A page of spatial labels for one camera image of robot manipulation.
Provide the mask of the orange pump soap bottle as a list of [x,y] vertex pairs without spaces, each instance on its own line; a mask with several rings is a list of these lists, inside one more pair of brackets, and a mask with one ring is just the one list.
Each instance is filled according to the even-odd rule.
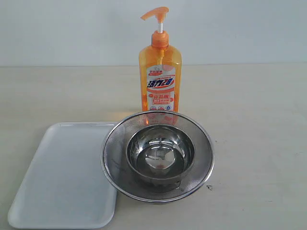
[[145,21],[155,16],[158,23],[151,44],[139,53],[143,111],[178,112],[182,57],[180,51],[169,44],[169,35],[163,29],[168,12],[167,7],[158,7],[141,17]]

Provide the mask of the small stainless steel bowl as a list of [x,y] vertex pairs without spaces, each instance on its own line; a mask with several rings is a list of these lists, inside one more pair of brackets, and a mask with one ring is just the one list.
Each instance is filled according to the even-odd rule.
[[126,147],[131,171],[142,181],[156,185],[180,182],[195,161],[191,138],[172,125],[150,125],[138,130]]

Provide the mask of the steel mesh strainer basket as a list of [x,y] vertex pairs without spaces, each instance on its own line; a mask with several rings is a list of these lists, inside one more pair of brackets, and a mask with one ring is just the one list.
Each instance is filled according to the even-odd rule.
[[[126,147],[138,130],[150,125],[172,125],[184,131],[195,147],[192,169],[180,182],[150,184],[130,169]],[[131,115],[116,124],[102,147],[101,164],[106,178],[126,196],[147,203],[161,204],[183,199],[204,185],[212,174],[215,154],[206,130],[191,118],[176,112],[146,111]]]

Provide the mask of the white plastic tray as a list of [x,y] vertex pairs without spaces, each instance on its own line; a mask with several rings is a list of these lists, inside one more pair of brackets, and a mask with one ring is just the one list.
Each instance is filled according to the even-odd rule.
[[66,122],[45,132],[8,212],[16,229],[93,230],[113,218],[116,189],[101,166],[113,122]]

